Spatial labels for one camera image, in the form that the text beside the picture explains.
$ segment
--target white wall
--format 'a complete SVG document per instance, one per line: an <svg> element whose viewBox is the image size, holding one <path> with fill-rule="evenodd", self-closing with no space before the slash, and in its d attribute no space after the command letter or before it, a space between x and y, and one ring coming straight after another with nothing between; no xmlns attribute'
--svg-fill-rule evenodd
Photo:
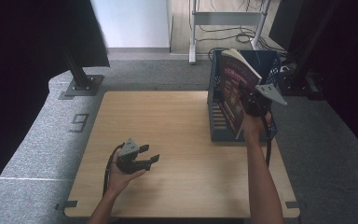
<svg viewBox="0 0 358 224"><path fill-rule="evenodd" d="M171 0L91 0L107 48L168 48Z"/></svg>

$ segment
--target book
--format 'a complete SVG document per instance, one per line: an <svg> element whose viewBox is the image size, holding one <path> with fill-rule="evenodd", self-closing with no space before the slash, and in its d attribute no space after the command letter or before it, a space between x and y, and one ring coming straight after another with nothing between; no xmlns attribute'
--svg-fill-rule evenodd
<svg viewBox="0 0 358 224"><path fill-rule="evenodd" d="M222 96L218 104L237 139L243 122L240 86L251 93L255 92L255 86L260 81L261 76L236 49L222 51L220 57Z"/></svg>

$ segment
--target blue box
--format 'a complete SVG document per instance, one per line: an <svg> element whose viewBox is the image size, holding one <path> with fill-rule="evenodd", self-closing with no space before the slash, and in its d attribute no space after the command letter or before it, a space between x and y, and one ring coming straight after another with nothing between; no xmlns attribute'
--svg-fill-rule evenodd
<svg viewBox="0 0 358 224"><path fill-rule="evenodd" d="M238 139L235 138L229 124L220 110L218 101L221 97L220 90L220 56L222 50L213 52L213 63L211 78L208 88L208 110L211 129L211 140L213 142L244 142L243 133ZM279 74L281 71L281 59L276 51L272 50L240 50L245 60L262 77L260 84L278 85ZM271 139L275 136L278 129L275 122L270 127ZM266 142L265 134L260 135L260 141Z"/></svg>

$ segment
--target black curtain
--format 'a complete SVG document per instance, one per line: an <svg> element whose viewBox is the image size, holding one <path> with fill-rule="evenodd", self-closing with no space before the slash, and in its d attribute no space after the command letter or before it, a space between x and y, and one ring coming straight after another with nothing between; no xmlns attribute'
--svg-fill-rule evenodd
<svg viewBox="0 0 358 224"><path fill-rule="evenodd" d="M64 46L79 66L109 66L90 0L0 1L0 174L68 70Z"/></svg>

